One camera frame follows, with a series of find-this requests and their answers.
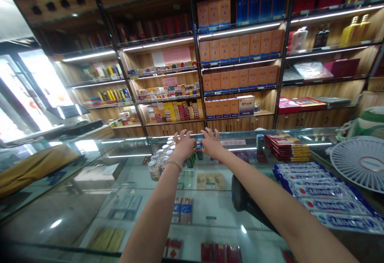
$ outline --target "blue box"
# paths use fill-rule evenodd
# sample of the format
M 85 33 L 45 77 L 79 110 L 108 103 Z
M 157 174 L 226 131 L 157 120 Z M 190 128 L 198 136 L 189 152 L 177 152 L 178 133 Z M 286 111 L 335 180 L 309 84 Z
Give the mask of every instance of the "blue box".
M 236 25 L 247 25 L 248 21 L 248 0 L 236 0 Z
M 249 22 L 260 20 L 260 0 L 249 0 Z
M 272 19 L 272 1 L 273 0 L 261 0 L 261 8 L 260 8 L 261 21 L 268 21 Z
M 285 0 L 273 0 L 272 17 L 274 20 L 284 18 Z

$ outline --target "orange box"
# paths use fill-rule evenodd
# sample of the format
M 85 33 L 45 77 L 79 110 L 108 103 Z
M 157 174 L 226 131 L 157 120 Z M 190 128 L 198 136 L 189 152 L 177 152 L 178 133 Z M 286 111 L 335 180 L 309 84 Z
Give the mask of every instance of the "orange box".
M 261 58 L 269 58 L 271 55 L 272 31 L 261 33 L 260 55 Z
M 239 37 L 233 37 L 229 38 L 229 58 L 231 63 L 238 63 L 239 62 L 239 57 L 240 57 L 240 52 L 239 52 L 239 47 L 240 47 L 240 38 Z
M 220 64 L 229 63 L 229 39 L 219 40 L 219 49 L 220 49 Z
M 220 0 L 208 1 L 208 19 L 210 31 L 216 31 L 220 25 L 219 2 Z
M 222 114 L 223 118 L 230 118 L 231 117 L 231 99 L 224 99 L 221 100 L 221 107 L 222 107 Z
M 271 57 L 279 57 L 283 44 L 284 30 L 272 31 Z
M 209 41 L 209 55 L 211 58 L 211 66 L 220 62 L 219 40 Z
M 212 92 L 221 92 L 221 78 L 220 73 L 211 74 Z
M 199 42 L 199 49 L 201 64 L 203 67 L 209 66 L 211 64 L 209 42 Z
M 213 101 L 206 101 L 205 102 L 205 113 L 206 113 L 207 119 L 215 119 L 214 102 Z
M 203 75 L 204 95 L 212 95 L 212 79 L 211 74 Z
M 229 93 L 230 83 L 229 83 L 229 72 L 220 73 L 220 81 L 221 81 L 221 93 Z
M 258 88 L 264 89 L 267 87 L 268 77 L 269 77 L 269 67 L 258 68 Z
M 261 59 L 260 55 L 261 33 L 250 35 L 249 55 L 251 60 Z
M 213 101 L 213 112 L 215 115 L 215 119 L 220 119 L 223 117 L 222 113 L 222 101 L 221 100 L 214 100 Z
M 220 29 L 229 28 L 231 26 L 231 0 L 219 1 Z
M 238 92 L 239 91 L 239 71 L 230 71 L 229 72 L 229 86 L 230 92 Z
M 239 71 L 239 91 L 248 90 L 248 70 Z
M 250 35 L 240 36 L 240 62 L 249 61 L 249 44 L 250 44 Z
M 269 66 L 267 69 L 267 87 L 276 87 L 277 74 L 279 72 L 278 65 Z
M 238 98 L 232 98 L 230 100 L 231 104 L 231 117 L 239 117 L 239 99 Z
M 257 90 L 258 85 L 258 69 L 254 68 L 248 70 L 248 90 Z
M 208 2 L 197 3 L 197 20 L 200 32 L 206 33 L 209 28 Z

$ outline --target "hand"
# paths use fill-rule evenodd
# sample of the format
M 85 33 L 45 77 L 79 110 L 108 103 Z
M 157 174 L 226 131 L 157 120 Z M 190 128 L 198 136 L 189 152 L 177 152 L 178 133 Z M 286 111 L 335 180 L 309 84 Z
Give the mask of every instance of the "hand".
M 201 152 L 211 156 L 213 159 L 218 160 L 219 154 L 226 150 L 220 142 L 219 131 L 215 129 L 216 137 L 213 134 L 212 130 L 208 127 L 205 127 L 206 131 L 201 130 L 201 133 L 204 134 L 205 139 L 201 139 L 201 143 L 204 148 L 200 149 Z
M 180 164 L 188 158 L 191 157 L 194 152 L 196 152 L 196 139 L 192 139 L 190 136 L 193 132 L 184 129 L 180 132 L 180 139 L 177 137 L 177 132 L 173 136 L 175 139 L 176 147 L 175 151 L 170 155 L 170 160 L 178 161 Z

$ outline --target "liquor bottle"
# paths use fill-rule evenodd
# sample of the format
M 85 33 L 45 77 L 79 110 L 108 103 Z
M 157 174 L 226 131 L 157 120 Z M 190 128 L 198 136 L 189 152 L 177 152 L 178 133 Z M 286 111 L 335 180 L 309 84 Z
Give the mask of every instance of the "liquor bottle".
M 357 23 L 358 19 L 358 16 L 353 17 L 351 24 L 344 28 L 343 33 L 341 34 L 341 48 L 348 47 L 350 46 L 349 43 L 355 42 L 357 30 L 359 28 L 359 24 Z
M 320 26 L 320 30 L 319 30 L 319 32 L 316 35 L 315 43 L 313 45 L 313 49 L 321 47 L 321 42 L 322 42 L 322 39 L 323 39 L 323 34 L 324 34 L 324 25 L 321 25 Z
M 367 35 L 368 35 L 368 30 L 370 25 L 371 25 L 371 22 L 368 22 L 368 14 L 366 14 L 363 16 L 359 29 L 357 31 L 357 35 L 356 35 L 357 42 L 368 40 Z
M 329 36 L 329 23 L 327 24 L 327 27 L 325 28 L 323 37 L 321 39 L 321 47 L 325 47 L 327 45 L 328 36 Z

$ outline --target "pink sign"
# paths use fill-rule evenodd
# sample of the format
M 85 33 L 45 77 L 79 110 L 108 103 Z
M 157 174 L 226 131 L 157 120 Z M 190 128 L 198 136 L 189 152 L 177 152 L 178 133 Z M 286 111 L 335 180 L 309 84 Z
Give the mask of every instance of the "pink sign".
M 162 79 L 164 86 L 171 86 L 171 85 L 177 85 L 177 78 L 176 77 L 165 77 Z

